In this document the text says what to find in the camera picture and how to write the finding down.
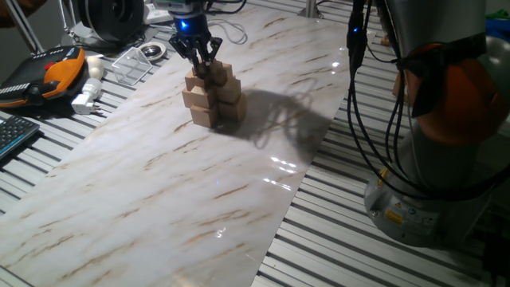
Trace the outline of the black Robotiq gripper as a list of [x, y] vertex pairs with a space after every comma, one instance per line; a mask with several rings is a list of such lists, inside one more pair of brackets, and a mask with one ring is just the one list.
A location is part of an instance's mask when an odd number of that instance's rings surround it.
[[[171, 12], [171, 15], [174, 18], [176, 32], [171, 36], [169, 43], [182, 58], [192, 63], [195, 76], [207, 74], [223, 40], [219, 37], [210, 37], [206, 15], [200, 8], [187, 13]], [[202, 59], [201, 67], [197, 56], [198, 49]]]

